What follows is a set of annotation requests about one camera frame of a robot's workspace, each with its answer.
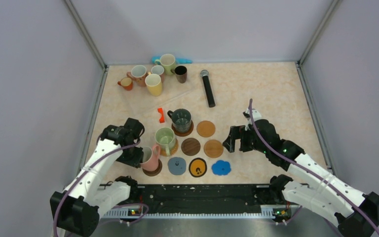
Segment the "tan wooden round coaster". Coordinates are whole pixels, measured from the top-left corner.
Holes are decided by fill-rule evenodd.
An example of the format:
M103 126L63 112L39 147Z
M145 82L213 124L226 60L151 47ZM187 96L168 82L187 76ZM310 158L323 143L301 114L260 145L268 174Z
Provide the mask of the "tan wooden round coaster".
M210 158L218 158L223 154L224 147L218 140L209 140L204 145L204 152Z

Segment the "yellow mug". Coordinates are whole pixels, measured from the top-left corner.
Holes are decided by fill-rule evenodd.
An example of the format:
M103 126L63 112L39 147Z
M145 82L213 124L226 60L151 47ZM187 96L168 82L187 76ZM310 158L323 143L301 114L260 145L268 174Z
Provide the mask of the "yellow mug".
M146 76L145 84L152 96L159 96L162 93L162 81L159 75L150 74Z

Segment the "small grey blue mug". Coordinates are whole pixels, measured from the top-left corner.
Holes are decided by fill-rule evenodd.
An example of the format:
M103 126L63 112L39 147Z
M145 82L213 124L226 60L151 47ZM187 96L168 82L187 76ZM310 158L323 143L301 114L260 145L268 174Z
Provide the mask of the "small grey blue mug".
M154 65L151 68L151 73L159 75L161 78L161 82L164 82L164 80L165 80L165 69L161 65Z

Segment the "dark wooden round coaster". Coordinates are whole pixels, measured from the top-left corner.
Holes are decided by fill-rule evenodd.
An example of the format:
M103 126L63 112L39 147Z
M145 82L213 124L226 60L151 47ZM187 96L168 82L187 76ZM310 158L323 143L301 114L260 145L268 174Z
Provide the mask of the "dark wooden round coaster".
M190 123L190 128L189 128L189 130L188 130L187 132L185 132L185 133L180 133L180 132L178 132L178 131L175 129L174 125L171 125L171 128L172 128L172 130L174 131L174 134L175 134L176 136L179 136L179 137L186 137L186 136L188 136L188 135L190 135L190 134L192 133L192 131L193 131L193 129L194 129L194 124L193 124L193 121L191 121L191 123Z

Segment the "orange plastic piece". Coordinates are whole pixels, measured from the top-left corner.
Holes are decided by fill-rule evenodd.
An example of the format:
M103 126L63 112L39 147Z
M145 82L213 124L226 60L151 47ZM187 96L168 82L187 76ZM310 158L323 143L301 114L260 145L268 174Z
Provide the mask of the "orange plastic piece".
M157 111L160 114L159 123L165 123L165 116L164 116L163 108L158 108Z

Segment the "blue cloud shaped coaster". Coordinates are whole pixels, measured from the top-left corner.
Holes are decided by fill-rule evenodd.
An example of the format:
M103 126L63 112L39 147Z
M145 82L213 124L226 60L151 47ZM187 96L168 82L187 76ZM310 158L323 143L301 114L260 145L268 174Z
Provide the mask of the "blue cloud shaped coaster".
M231 165L228 161L218 160L211 167L213 174L223 176L231 172Z

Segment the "brown mug white interior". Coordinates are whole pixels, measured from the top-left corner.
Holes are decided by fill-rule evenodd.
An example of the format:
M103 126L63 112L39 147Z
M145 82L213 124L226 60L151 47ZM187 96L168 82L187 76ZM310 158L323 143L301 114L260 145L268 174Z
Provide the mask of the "brown mug white interior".
M146 87L145 79L148 76L148 71L144 65L136 65L130 72L127 72L126 75L135 81L138 86Z

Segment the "pink mug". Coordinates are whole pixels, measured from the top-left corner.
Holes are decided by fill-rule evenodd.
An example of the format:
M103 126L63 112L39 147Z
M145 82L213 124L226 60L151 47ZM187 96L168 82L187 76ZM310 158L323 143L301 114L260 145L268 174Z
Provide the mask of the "pink mug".
M140 163L144 171L153 172L159 167L159 156L161 148L158 144L152 147L143 146L143 158Z

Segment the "walnut grooved round coaster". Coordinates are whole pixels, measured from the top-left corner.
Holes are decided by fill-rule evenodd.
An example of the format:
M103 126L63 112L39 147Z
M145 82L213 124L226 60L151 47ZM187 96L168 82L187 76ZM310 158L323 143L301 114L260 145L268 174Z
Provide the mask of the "walnut grooved round coaster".
M158 167L157 167L156 170L154 170L154 171L147 171L147 170L143 169L143 173L145 175L147 175L147 176L153 177L153 176L158 175L162 171L162 168L163 168L162 162L159 160L158 161Z

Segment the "orange black smiley coaster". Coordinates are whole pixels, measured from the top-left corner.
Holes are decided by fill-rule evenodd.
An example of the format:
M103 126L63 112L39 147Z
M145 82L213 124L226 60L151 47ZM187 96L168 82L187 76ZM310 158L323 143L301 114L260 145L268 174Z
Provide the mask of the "orange black smiley coaster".
M195 158L189 164L189 173L192 177L199 178L207 172L207 163L202 158Z

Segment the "light brown round coaster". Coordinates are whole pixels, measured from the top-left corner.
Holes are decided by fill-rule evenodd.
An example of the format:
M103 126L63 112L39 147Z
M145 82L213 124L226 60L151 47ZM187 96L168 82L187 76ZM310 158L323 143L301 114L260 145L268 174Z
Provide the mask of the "light brown round coaster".
M201 137L207 138L214 135L216 128L211 121L203 120L197 125L196 131Z

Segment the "dark walnut round coaster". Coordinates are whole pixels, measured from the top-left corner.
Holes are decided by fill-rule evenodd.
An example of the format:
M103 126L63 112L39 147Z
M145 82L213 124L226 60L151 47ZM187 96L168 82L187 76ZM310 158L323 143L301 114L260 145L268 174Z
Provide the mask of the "dark walnut round coaster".
M187 138L182 142L181 150L187 156L194 156L199 153L200 142L195 138Z

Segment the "light green mug front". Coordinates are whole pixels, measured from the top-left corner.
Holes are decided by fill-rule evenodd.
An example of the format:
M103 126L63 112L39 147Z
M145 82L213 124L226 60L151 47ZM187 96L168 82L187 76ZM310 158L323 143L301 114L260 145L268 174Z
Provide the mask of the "light green mug front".
M174 147L175 139L176 135L174 134L174 131L169 127L160 128L155 133L156 143L167 153L170 153Z

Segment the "grey smiley silicone coaster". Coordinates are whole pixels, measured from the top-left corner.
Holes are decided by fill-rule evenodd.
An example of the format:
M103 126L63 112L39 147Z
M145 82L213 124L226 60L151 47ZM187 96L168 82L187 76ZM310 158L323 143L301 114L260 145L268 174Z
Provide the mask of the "grey smiley silicone coaster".
M168 170L172 175L183 175L186 171L186 160L181 157L172 157L168 161Z

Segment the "dark green mug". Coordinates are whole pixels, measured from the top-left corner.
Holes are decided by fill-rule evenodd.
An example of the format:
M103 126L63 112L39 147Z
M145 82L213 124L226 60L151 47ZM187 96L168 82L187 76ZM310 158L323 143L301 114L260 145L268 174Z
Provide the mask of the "dark green mug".
M186 133L191 125L191 113L186 109L176 109L168 111L167 115L171 118L173 127L178 133Z

